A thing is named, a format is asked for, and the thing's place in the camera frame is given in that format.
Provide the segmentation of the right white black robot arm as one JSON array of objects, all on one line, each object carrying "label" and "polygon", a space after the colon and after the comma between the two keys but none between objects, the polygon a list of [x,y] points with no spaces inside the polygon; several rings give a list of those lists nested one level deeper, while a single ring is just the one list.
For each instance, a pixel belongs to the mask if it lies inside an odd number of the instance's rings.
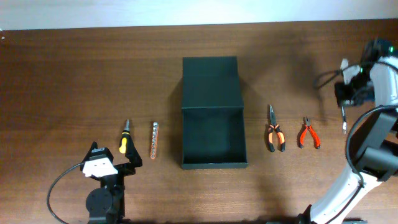
[{"label": "right white black robot arm", "polygon": [[295,223],[346,223],[346,216],[371,190],[397,175],[397,49],[385,39],[369,41],[356,64],[343,59],[334,84],[338,107],[375,107],[362,114],[347,135],[346,165],[327,193],[299,214]]}]

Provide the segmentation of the black open gift box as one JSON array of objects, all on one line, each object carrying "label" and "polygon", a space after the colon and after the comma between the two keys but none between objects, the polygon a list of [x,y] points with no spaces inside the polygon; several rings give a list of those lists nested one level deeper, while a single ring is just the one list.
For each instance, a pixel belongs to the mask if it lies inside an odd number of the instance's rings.
[{"label": "black open gift box", "polygon": [[182,168],[246,168],[243,112],[235,56],[184,58]]}]

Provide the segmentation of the orange socket bit rail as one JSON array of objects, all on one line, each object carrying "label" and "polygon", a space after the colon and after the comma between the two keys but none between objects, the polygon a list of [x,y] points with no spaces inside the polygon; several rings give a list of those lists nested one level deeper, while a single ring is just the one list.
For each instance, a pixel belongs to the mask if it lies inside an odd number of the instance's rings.
[{"label": "orange socket bit rail", "polygon": [[150,158],[155,159],[157,154],[157,141],[159,135],[159,124],[157,122],[153,122],[152,124],[152,142],[150,148]]}]

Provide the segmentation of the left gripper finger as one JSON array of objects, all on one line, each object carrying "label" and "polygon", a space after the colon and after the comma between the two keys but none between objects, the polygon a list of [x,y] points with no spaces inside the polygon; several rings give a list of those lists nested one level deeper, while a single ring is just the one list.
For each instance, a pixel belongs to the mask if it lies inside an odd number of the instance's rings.
[{"label": "left gripper finger", "polygon": [[126,152],[125,156],[134,167],[142,167],[142,158],[140,157],[133,140],[130,135],[126,135]]},{"label": "left gripper finger", "polygon": [[93,153],[93,151],[94,151],[95,149],[97,149],[97,148],[98,148],[97,142],[96,142],[96,141],[93,141],[92,144],[91,144],[91,147],[90,147],[89,151],[87,152],[87,154],[86,154],[86,156],[85,156],[85,162],[86,162],[86,161],[92,161],[92,160],[95,160],[95,159],[96,159],[96,154]]}]

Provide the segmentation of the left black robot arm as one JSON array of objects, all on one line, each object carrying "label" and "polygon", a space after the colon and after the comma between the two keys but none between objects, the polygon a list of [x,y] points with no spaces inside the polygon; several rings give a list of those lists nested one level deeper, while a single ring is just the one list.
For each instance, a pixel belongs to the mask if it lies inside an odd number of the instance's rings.
[{"label": "left black robot arm", "polygon": [[93,142],[83,159],[80,170],[86,177],[95,179],[100,187],[94,189],[86,198],[89,223],[122,223],[125,217],[124,178],[134,175],[136,168],[142,166],[131,135],[122,132],[119,150],[129,160],[123,164],[113,164],[114,157],[107,147],[99,148]]}]

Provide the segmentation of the yellow black screwdriver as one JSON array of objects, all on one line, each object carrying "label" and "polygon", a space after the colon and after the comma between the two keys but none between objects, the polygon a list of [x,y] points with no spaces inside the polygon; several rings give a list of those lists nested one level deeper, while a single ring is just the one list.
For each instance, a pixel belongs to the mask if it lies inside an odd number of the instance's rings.
[{"label": "yellow black screwdriver", "polygon": [[129,142],[129,138],[131,137],[131,133],[130,133],[130,122],[127,119],[126,120],[126,124],[125,127],[122,131],[122,135],[121,135],[121,140],[119,142],[119,151],[122,154],[125,154],[127,151],[127,145]]}]

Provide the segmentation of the silver ring wrench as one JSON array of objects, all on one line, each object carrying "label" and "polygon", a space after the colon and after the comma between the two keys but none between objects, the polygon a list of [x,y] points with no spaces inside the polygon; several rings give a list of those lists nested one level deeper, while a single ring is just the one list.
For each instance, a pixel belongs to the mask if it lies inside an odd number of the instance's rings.
[{"label": "silver ring wrench", "polygon": [[347,132],[347,121],[346,121],[346,113],[345,113],[345,107],[341,107],[341,117],[342,117],[342,133],[346,134]]}]

